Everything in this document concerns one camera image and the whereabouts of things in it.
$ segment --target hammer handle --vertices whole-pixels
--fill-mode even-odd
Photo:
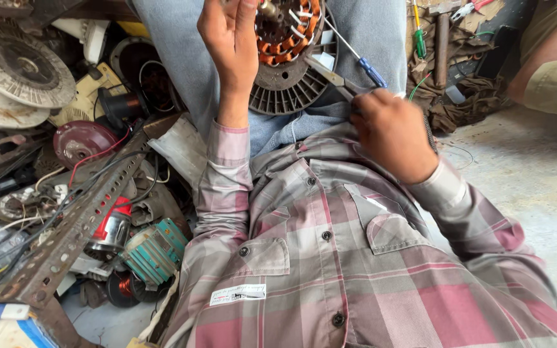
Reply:
[[[435,85],[446,88],[448,76],[448,35],[450,31],[450,14],[437,16],[436,48],[435,48]]]

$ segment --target another person's arm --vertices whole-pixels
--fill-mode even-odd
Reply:
[[[509,84],[508,95],[515,102],[523,104],[526,87],[537,70],[546,63],[557,61],[557,28],[530,56]]]
[[[197,28],[220,77],[220,107],[199,183],[199,221],[186,246],[180,300],[163,345],[184,346],[229,259],[248,240],[248,99],[257,75],[257,0],[205,0]]]
[[[502,215],[448,162],[438,159],[429,146],[422,111],[381,89],[354,102],[362,110],[362,115],[352,115],[352,122],[363,147],[410,185],[466,268],[495,287],[501,282],[505,287],[521,284],[557,309],[544,262],[523,243],[520,224]]]

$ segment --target teal motor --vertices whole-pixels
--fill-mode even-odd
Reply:
[[[180,267],[188,240],[170,218],[132,237],[120,257],[139,276],[146,289],[156,291]]]

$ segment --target plaid shirt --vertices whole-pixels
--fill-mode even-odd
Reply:
[[[557,347],[544,262],[445,161],[404,187],[347,123],[252,161],[248,144],[214,124],[163,346]]]

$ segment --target screwdriver handle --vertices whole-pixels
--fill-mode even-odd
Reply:
[[[358,60],[358,64],[362,67],[369,78],[375,83],[377,88],[388,88],[388,83],[382,78],[381,75],[372,67],[366,58],[362,57]]]
[[[416,42],[416,54],[420,59],[425,59],[427,56],[427,47],[425,46],[422,29],[418,29],[414,33],[414,41]]]

